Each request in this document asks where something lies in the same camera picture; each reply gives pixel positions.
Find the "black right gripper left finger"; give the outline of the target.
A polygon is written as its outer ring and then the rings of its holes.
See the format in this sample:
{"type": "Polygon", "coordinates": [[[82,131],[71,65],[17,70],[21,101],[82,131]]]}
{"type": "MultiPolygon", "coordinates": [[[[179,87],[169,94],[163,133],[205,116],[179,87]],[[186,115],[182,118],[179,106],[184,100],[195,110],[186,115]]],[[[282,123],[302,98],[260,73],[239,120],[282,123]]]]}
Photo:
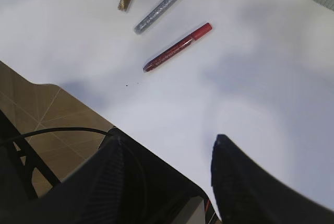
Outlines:
{"type": "Polygon", "coordinates": [[[41,198],[1,210],[1,223],[117,223],[124,188],[123,149],[110,137],[41,198]]]}

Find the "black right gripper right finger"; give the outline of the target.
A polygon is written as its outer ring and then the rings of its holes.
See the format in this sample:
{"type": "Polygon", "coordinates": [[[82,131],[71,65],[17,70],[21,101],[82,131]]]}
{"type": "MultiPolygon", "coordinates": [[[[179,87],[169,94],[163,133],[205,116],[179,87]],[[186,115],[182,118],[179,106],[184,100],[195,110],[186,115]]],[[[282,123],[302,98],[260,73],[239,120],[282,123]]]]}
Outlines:
{"type": "Polygon", "coordinates": [[[333,223],[333,211],[274,178],[227,135],[213,146],[211,186],[222,223],[333,223]]]}

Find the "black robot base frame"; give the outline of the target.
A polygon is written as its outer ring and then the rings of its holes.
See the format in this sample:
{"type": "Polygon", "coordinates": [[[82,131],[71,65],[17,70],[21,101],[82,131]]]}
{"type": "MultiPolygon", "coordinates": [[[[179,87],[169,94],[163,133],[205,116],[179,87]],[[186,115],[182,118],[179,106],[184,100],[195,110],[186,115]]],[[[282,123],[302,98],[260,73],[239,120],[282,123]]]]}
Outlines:
{"type": "Polygon", "coordinates": [[[61,182],[26,141],[26,137],[27,135],[21,135],[7,116],[1,112],[1,146],[7,151],[9,161],[18,175],[25,195],[31,201],[38,198],[32,183],[34,169],[39,170],[52,187],[61,182]]]}

